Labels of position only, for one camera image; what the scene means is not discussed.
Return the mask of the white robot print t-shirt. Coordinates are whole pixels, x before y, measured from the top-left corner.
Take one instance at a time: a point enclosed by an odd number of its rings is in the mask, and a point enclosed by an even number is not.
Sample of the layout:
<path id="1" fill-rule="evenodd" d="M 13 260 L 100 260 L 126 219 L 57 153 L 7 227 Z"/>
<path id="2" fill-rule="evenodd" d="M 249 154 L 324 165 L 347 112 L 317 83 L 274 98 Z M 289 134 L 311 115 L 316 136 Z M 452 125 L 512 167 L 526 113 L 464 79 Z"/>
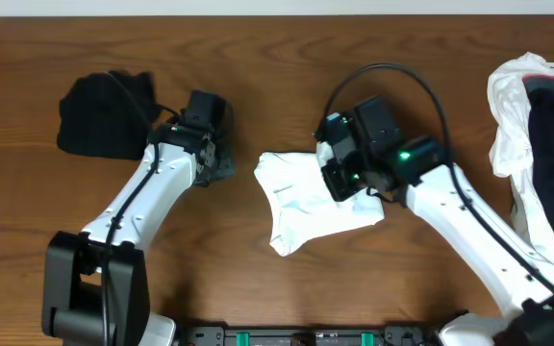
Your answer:
<path id="1" fill-rule="evenodd" d="M 361 190 L 343 202 L 331 196 L 320 168 L 334 156 L 325 142 L 311 153 L 264 152 L 254 170 L 269 203 L 269 245 L 282 257 L 307 241 L 367 226 L 385 218 L 382 203 Z"/>

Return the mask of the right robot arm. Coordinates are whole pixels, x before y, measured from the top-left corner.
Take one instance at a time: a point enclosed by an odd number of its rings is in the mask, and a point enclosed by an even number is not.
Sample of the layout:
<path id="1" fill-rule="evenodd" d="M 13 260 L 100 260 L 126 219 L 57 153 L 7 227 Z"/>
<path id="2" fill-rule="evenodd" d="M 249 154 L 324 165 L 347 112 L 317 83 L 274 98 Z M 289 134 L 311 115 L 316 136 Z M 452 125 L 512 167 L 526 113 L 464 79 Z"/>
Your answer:
<path id="1" fill-rule="evenodd" d="M 501 312 L 465 312 L 432 331 L 427 344 L 554 345 L 554 263 L 447 163 L 434 138 L 405 138 L 380 98 L 325 115 L 315 138 L 329 149 L 320 170 L 335 200 L 364 192 L 410 210 L 451 245 Z"/>

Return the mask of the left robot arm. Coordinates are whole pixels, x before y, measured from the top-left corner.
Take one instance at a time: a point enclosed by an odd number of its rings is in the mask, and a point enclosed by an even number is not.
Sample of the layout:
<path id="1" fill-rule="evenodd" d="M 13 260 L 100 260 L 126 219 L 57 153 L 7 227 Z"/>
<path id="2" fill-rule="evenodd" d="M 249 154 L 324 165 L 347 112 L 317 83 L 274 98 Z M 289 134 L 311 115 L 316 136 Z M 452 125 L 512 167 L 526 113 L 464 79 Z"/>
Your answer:
<path id="1" fill-rule="evenodd" d="M 176 119 L 148 137 L 133 176 L 77 234 L 45 253 L 41 329 L 65 345 L 170 345 L 175 322 L 152 311 L 145 258 L 175 202 L 193 186 L 233 175 L 222 139 L 232 109 L 195 90 Z"/>

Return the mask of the folded black cloth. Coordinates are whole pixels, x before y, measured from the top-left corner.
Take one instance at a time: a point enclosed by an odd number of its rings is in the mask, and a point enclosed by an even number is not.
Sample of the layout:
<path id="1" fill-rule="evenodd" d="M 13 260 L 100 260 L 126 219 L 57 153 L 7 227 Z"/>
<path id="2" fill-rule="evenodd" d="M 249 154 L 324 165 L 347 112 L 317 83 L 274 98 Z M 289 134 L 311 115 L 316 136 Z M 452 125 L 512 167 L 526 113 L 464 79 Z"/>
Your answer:
<path id="1" fill-rule="evenodd" d="M 60 101 L 57 145 L 73 155 L 138 161 L 161 112 L 150 72 L 92 73 Z"/>

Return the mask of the plain white t-shirt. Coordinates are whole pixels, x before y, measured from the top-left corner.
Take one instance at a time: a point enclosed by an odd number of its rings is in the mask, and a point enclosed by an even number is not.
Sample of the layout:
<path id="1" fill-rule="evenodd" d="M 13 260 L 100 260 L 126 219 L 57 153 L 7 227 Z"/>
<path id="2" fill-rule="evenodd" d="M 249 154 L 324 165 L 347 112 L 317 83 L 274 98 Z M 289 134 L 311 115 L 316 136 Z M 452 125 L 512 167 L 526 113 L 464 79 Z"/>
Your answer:
<path id="1" fill-rule="evenodd" d="M 528 52 L 503 63 L 489 76 L 488 101 L 498 124 L 489 157 L 493 174 L 510 180 L 516 233 L 536 255 L 554 264 L 554 231 L 533 184 L 534 156 L 528 132 L 531 106 L 523 79 L 534 75 L 554 77 L 554 62 Z"/>

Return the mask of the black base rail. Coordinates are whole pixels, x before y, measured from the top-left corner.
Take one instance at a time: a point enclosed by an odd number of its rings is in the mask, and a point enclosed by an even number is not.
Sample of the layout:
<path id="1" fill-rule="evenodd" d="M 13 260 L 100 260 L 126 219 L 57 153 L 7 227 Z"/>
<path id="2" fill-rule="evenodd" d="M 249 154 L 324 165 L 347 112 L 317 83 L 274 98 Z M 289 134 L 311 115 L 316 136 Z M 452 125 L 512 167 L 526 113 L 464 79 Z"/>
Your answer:
<path id="1" fill-rule="evenodd" d="M 369 328 L 261 328 L 205 325 L 184 328 L 180 346 L 440 346 L 436 332 L 419 325 Z"/>

